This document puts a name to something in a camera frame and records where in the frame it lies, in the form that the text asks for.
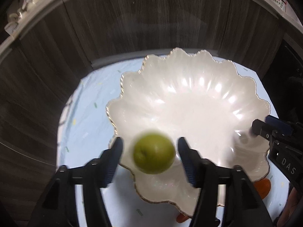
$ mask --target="white bowl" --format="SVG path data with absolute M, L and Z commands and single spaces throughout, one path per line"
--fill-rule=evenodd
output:
M 170 202 L 192 216 L 199 194 L 186 181 L 178 155 L 161 174 L 139 171 L 133 144 L 146 131 L 164 133 L 174 145 L 184 136 L 201 157 L 218 166 L 241 165 L 252 181 L 269 172 L 268 141 L 250 134 L 252 122 L 270 113 L 269 103 L 257 96 L 255 81 L 241 77 L 232 61 L 215 61 L 207 51 L 188 55 L 176 48 L 164 58 L 147 56 L 138 72 L 122 74 L 120 98 L 106 110 L 115 136 L 124 139 L 121 165 L 132 172 L 146 201 Z M 225 188 L 219 186 L 218 205 L 224 205 L 224 196 Z

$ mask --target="gold rim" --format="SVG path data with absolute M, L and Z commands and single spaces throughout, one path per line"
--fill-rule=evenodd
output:
M 169 57 L 171 56 L 171 54 L 172 54 L 174 51 L 179 50 L 179 49 L 180 49 L 180 48 L 174 48 L 167 56 L 163 57 L 162 59 L 165 60 L 165 59 L 169 58 Z M 195 57 L 197 54 L 199 54 L 199 53 L 201 53 L 201 52 L 207 52 L 207 53 L 209 53 L 207 50 L 201 50 L 201 51 L 197 52 L 196 54 L 187 54 L 186 52 L 185 52 L 185 53 L 186 53 L 188 56 L 190 56 L 190 57 Z M 147 60 L 148 58 L 149 58 L 149 55 L 147 55 L 147 56 L 144 58 L 144 60 L 143 60 L 143 62 L 142 62 L 141 69 L 139 69 L 139 70 L 137 71 L 138 73 L 141 73 L 141 72 L 144 70 L 144 65 L 145 65 L 145 62 L 146 62 L 146 60 Z M 269 114 L 270 114 L 271 106 L 270 106 L 270 104 L 269 104 L 269 102 L 268 102 L 267 100 L 261 99 L 261 98 L 258 96 L 258 94 L 257 94 L 257 83 L 256 83 L 256 81 L 255 81 L 252 77 L 247 77 L 247 76 L 244 76 L 244 77 L 243 77 L 243 76 L 241 76 L 241 75 L 238 73 L 238 71 L 237 71 L 237 67 L 236 67 L 235 63 L 234 63 L 233 61 L 231 61 L 231 60 L 217 61 L 217 60 L 215 60 L 214 58 L 213 58 L 213 60 L 214 60 L 215 62 L 218 62 L 218 63 L 220 63 L 220 62 L 222 63 L 222 62 L 225 62 L 225 61 L 232 62 L 233 65 L 234 65 L 234 67 L 235 67 L 235 69 L 236 69 L 237 74 L 238 74 L 241 78 L 250 78 L 250 79 L 252 79 L 252 80 L 254 81 L 254 83 L 255 83 L 255 94 L 256 94 L 256 96 L 258 97 L 258 99 L 263 100 L 263 101 L 266 101 L 266 102 L 268 103 L 268 106 L 269 106 Z M 107 115 L 108 119 L 110 120 L 111 124 L 112 124 L 113 127 L 114 127 L 114 135 L 113 135 L 113 137 L 111 138 L 111 140 L 110 140 L 110 142 L 109 142 L 109 145 L 108 145 L 109 148 L 111 147 L 112 142 L 114 141 L 114 139 L 118 136 L 117 127 L 116 127 L 115 123 L 113 122 L 112 118 L 111 118 L 110 115 L 109 115 L 109 106 L 110 106 L 111 102 L 116 101 L 116 100 L 118 100 L 118 99 L 121 99 L 121 98 L 123 97 L 123 93 L 124 93 L 124 90 L 123 90 L 123 79 L 124 79 L 124 74 L 125 74 L 125 73 L 123 73 L 123 74 L 121 75 L 121 78 L 120 78 L 120 88 L 121 88 L 120 96 L 119 96 L 118 98 L 116 98 L 116 99 L 110 100 L 110 101 L 107 103 L 107 105 L 106 105 L 106 115 Z M 267 161 L 267 164 L 268 164 L 268 171 L 267 171 L 267 173 L 266 173 L 262 178 L 260 178 L 260 179 L 258 179 L 258 180 L 255 180 L 254 182 L 257 182 L 257 181 L 260 181 L 260 180 L 264 179 L 264 178 L 269 174 L 270 165 L 269 165 L 269 162 L 268 162 L 268 160 L 267 160 L 267 158 L 266 158 L 268 151 L 269 151 L 269 149 L 264 153 L 264 158 L 265 158 L 265 160 Z M 138 189 L 137 189 L 137 186 L 136 186 L 136 178 L 135 178 L 135 174 L 133 173 L 133 171 L 132 171 L 130 168 L 128 168 L 127 166 L 125 166 L 125 165 L 123 165 L 123 164 L 121 164 L 121 163 L 119 163 L 119 165 L 122 166 L 123 168 L 129 170 L 129 171 L 131 172 L 132 177 L 133 177 L 133 181 L 134 181 L 134 188 L 135 188 L 137 194 L 141 197 L 142 200 L 144 200 L 144 201 L 146 201 L 146 202 L 148 202 L 148 203 L 152 203 L 152 204 L 170 203 L 170 204 L 174 205 L 174 206 L 180 211 L 180 213 L 182 213 L 184 216 L 189 217 L 189 218 L 192 218 L 191 215 L 188 215 L 187 213 L 185 213 L 184 211 L 182 211 L 182 210 L 180 209 L 180 207 L 177 205 L 177 203 L 175 203 L 175 202 L 172 202 L 172 201 L 169 201 L 169 200 L 154 202 L 154 201 L 150 201 L 150 200 L 146 199 L 145 197 L 143 197 L 143 196 L 139 193 L 139 191 L 138 191 Z

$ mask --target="orange object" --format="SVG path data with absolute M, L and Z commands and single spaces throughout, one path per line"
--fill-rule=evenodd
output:
M 188 220 L 188 219 L 189 219 L 189 217 L 187 217 L 187 216 L 183 215 L 182 213 L 180 213 L 180 214 L 178 215 L 176 221 L 177 221 L 178 223 L 183 223 L 183 222 L 185 222 L 185 221 Z
M 268 178 L 263 178 L 257 182 L 254 182 L 254 187 L 258 191 L 261 198 L 264 199 L 268 195 L 272 184 Z

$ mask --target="scalloped bowl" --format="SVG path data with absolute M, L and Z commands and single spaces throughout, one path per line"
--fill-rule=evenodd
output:
M 178 155 L 165 172 L 145 174 L 135 166 L 133 145 L 138 135 L 159 131 L 174 145 L 180 136 L 204 158 L 218 166 L 238 164 L 252 181 L 269 172 L 268 141 L 252 136 L 253 120 L 270 113 L 270 105 L 256 94 L 256 83 L 241 77 L 232 61 L 215 61 L 207 51 L 188 55 L 174 49 L 167 57 L 147 56 L 138 72 L 121 77 L 120 98 L 111 100 L 107 115 L 115 136 L 124 139 L 121 165 L 134 176 L 142 199 L 170 202 L 192 216 L 199 189 L 186 181 Z M 219 186 L 218 205 L 224 205 L 225 188 Z

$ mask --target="dark wood panel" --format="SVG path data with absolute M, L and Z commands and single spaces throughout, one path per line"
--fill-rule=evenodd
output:
M 64 105 L 91 64 L 64 5 L 38 22 L 0 64 L 0 200 L 25 224 L 55 172 Z
M 15 220 L 28 220 L 55 172 L 50 166 L 0 145 L 0 200 Z
M 229 0 L 69 0 L 65 3 L 90 60 L 160 48 L 218 50 Z
M 303 49 L 303 34 L 295 26 L 288 24 L 286 33 Z
M 267 72 L 285 33 L 283 23 L 252 0 L 231 0 L 219 56 Z
M 38 22 L 20 42 L 31 67 L 61 102 L 92 71 L 64 5 Z
M 0 138 L 55 164 L 65 103 L 46 87 L 18 47 L 0 65 L 0 85 Z

